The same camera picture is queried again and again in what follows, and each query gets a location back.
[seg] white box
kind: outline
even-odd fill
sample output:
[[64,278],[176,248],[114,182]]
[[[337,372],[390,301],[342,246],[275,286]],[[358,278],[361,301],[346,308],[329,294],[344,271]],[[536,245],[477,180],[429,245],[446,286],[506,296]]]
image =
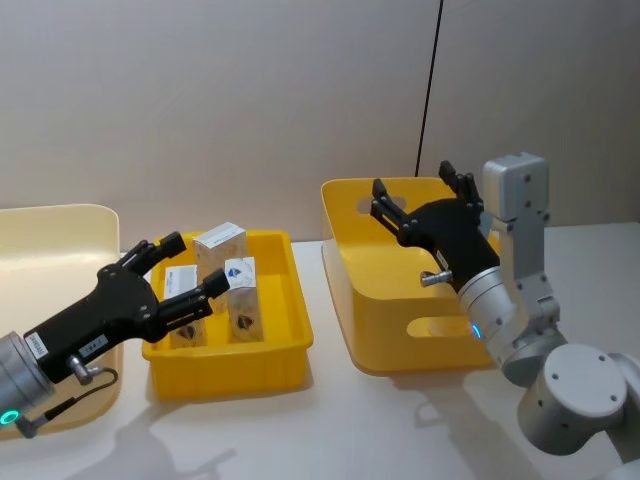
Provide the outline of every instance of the white box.
[[[247,256],[247,232],[233,223],[223,223],[193,239],[198,265],[198,283],[219,268],[230,258]],[[226,310],[225,295],[211,301],[214,313]]]
[[229,281],[229,291],[224,296],[227,300],[232,339],[238,342],[264,340],[255,259],[229,259],[224,262],[224,272]]
[[[196,288],[198,285],[197,271],[198,267],[196,265],[167,267],[164,274],[164,299],[167,300]],[[204,318],[169,332],[169,341],[171,342],[171,348],[201,347],[206,345],[207,336]]]

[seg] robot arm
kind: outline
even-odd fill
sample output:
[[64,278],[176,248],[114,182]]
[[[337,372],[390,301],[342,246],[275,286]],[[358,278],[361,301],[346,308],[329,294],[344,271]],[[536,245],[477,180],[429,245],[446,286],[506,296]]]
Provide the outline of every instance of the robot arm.
[[[195,289],[158,302],[143,278],[154,265],[185,250],[179,233],[159,245],[140,242],[120,261],[98,272],[98,284],[86,297],[67,307],[24,335],[0,338],[0,424],[15,422],[28,438],[37,429],[86,396],[118,379],[112,369],[87,364],[119,343],[141,338],[155,343],[165,335],[211,314],[208,299],[229,289],[222,270],[209,275]],[[79,397],[72,397],[28,420],[24,413],[47,400],[54,384],[75,375],[88,385],[95,376],[110,373],[113,379]]]
[[[383,225],[392,224],[385,227],[400,245],[433,254],[442,272],[424,272],[422,284],[450,283],[496,365],[509,381],[527,389],[518,408],[525,436],[547,453],[568,455],[604,430],[624,461],[638,459],[640,366],[626,356],[568,344],[557,328],[560,307],[544,272],[546,162],[523,153],[484,167],[485,205],[499,232],[499,259],[487,252],[491,247],[478,232],[482,201],[475,205],[480,209],[472,209],[452,185],[452,179],[473,182],[473,177],[455,174],[444,163],[440,176],[457,198],[428,203],[407,215],[390,205],[376,180],[371,214]],[[465,210],[473,213],[464,215]]]

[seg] cream plastic bin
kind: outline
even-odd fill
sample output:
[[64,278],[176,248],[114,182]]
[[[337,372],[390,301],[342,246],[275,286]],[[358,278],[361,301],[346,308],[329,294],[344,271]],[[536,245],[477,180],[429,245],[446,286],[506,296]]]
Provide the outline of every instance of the cream plastic bin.
[[[119,258],[118,235],[118,216],[98,205],[0,210],[0,335],[12,330],[22,335],[93,290],[98,270]],[[122,373],[122,346],[93,364]],[[80,386],[75,377],[67,378],[55,386],[56,394],[48,402],[26,415],[35,418],[86,388],[90,387]],[[113,405],[119,393],[120,382],[96,392],[40,433],[94,420]],[[14,426],[0,429],[0,439],[18,436]]]

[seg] white wall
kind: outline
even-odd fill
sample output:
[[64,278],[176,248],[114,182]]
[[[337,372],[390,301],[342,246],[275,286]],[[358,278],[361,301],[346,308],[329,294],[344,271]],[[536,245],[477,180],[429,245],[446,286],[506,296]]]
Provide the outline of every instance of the white wall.
[[434,0],[0,1],[0,206],[101,203],[123,245],[319,238],[320,186],[413,173]]
[[640,219],[640,2],[445,0],[421,174],[551,164],[556,223]]

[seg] black wire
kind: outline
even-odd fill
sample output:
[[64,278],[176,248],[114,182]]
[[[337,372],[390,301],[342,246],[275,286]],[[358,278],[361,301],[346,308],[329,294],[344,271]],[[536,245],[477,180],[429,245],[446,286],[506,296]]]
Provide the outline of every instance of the black wire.
[[440,21],[442,20],[442,6],[444,0],[440,0],[438,6],[438,20],[436,22],[436,35],[433,40],[433,51],[431,52],[431,66],[429,67],[429,81],[427,82],[427,95],[424,99],[424,112],[422,113],[422,128],[420,129],[420,142],[418,143],[418,159],[416,160],[415,177],[420,173],[420,160],[422,159],[422,142],[424,141],[424,127],[427,124],[427,110],[429,109],[429,97],[431,96],[431,81],[433,80],[433,67],[436,63],[436,50],[438,49],[438,37],[440,36]]
[[107,383],[103,383],[102,385],[98,385],[97,387],[94,387],[91,390],[87,390],[82,395],[79,395],[77,397],[69,397],[64,402],[61,402],[55,407],[50,408],[49,410],[47,410],[42,414],[42,416],[47,419],[47,422],[50,422],[61,413],[66,412],[71,407],[73,407],[76,403],[78,403],[80,400],[87,398],[89,395],[93,395],[94,393],[99,392],[100,390],[109,388],[110,386],[114,385],[118,381],[118,378],[119,378],[118,372],[116,372],[113,368],[103,367],[102,370],[103,370],[102,373],[105,373],[105,372],[110,373],[113,376],[113,378]]
[[104,390],[105,388],[109,388],[111,385],[114,385],[118,381],[118,378],[119,378],[118,372],[116,372],[113,368],[102,367],[102,369],[105,371],[105,373],[110,373],[111,375],[113,375],[113,378],[110,381],[108,381],[107,383],[103,383],[102,385],[98,385],[97,387],[94,387],[91,390],[88,390],[88,391],[84,392],[82,395],[76,397],[76,402],[79,402],[83,398],[87,398],[89,395],[93,395],[94,393],[99,392],[100,390]]

